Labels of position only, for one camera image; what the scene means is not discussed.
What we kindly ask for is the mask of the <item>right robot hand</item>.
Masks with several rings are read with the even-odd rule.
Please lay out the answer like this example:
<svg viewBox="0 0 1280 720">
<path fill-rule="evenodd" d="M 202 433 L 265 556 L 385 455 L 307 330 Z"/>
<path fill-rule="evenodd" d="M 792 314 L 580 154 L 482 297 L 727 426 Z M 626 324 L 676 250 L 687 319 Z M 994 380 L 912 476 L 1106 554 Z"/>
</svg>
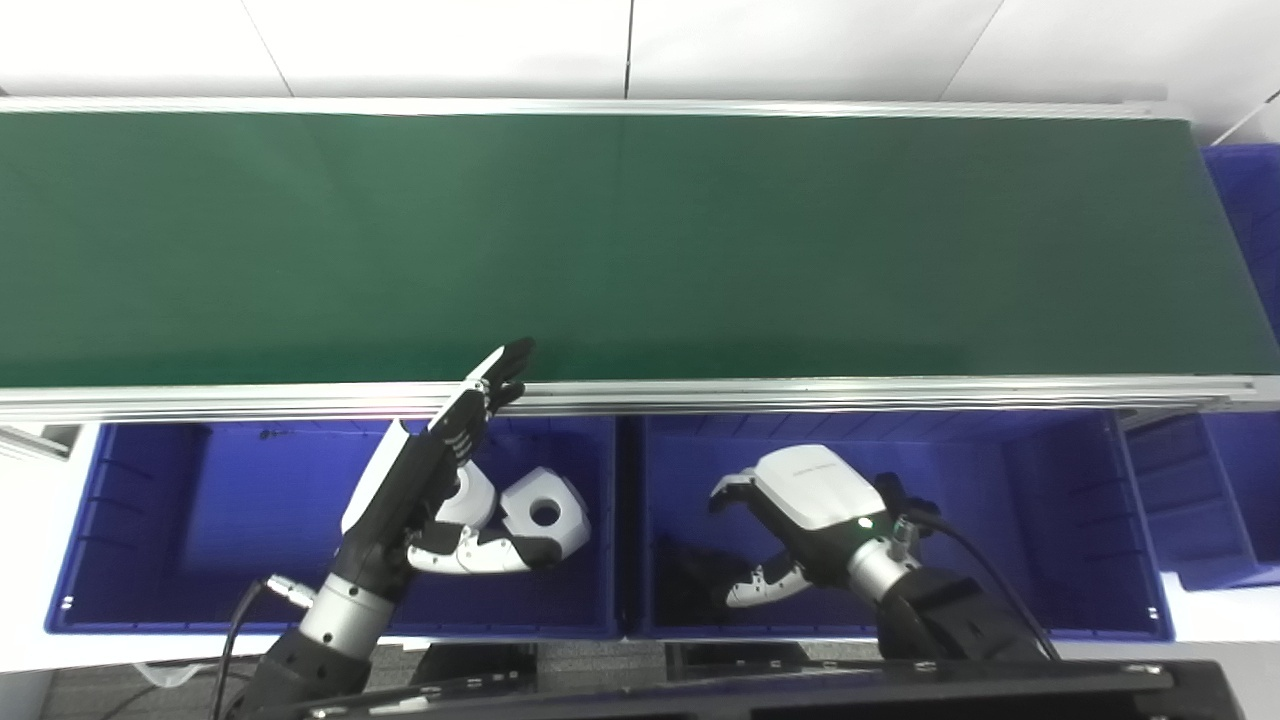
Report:
<svg viewBox="0 0 1280 720">
<path fill-rule="evenodd" d="M 731 503 L 745 503 L 783 552 L 728 584 L 730 609 L 780 602 L 812 587 L 844 588 L 877 605 L 922 566 L 910 541 L 896 538 L 899 521 L 879 491 L 824 445 L 780 448 L 722 477 L 708 509 Z"/>
</svg>

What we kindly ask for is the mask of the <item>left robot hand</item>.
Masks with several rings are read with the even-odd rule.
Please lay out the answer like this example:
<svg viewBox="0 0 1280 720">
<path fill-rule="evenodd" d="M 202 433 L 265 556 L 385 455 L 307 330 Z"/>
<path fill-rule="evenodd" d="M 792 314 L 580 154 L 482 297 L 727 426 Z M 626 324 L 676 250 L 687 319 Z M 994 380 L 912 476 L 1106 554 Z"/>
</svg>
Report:
<svg viewBox="0 0 1280 720">
<path fill-rule="evenodd" d="M 534 348 L 531 337 L 502 345 L 456 386 L 428 427 L 408 438 L 365 510 L 344 530 L 330 577 L 348 584 L 353 594 L 398 602 L 416 571 L 408 551 L 419 541 L 426 541 L 434 555 L 451 555 L 460 547 L 461 528 L 439 523 L 436 514 L 492 418 L 524 396 L 518 377 Z"/>
</svg>

